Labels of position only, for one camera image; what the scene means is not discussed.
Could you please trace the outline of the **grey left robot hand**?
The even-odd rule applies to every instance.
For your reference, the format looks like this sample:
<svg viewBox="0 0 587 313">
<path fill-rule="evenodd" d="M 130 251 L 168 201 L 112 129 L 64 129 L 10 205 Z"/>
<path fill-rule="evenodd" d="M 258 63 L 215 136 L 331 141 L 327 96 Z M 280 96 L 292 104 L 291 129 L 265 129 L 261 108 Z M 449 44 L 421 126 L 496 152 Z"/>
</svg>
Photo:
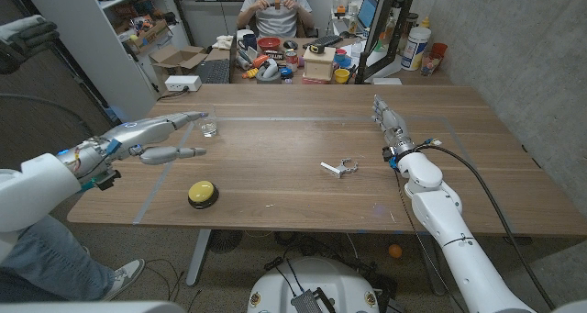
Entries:
<svg viewBox="0 0 587 313">
<path fill-rule="evenodd" d="M 202 148 L 177 148 L 161 143 L 175 130 L 207 116 L 206 112 L 186 111 L 123 123 L 58 152 L 57 159 L 73 173 L 84 191 L 94 187 L 104 191 L 121 176 L 113 168 L 116 160 L 137 157 L 144 164 L 159 165 L 206 154 Z"/>
</svg>

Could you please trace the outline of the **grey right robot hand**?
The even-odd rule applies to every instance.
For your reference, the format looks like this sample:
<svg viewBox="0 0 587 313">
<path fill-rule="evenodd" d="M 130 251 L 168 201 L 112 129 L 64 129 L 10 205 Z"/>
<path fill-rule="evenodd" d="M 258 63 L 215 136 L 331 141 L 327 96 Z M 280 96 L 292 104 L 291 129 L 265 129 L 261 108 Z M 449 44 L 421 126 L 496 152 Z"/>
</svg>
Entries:
<svg viewBox="0 0 587 313">
<path fill-rule="evenodd" d="M 372 110 L 374 114 L 371 118 L 383 132 L 387 150 L 389 150 L 384 154 L 386 161 L 392 156 L 399 161 L 415 149 L 415 144 L 409 136 L 404 119 L 378 95 L 374 96 Z"/>
</svg>

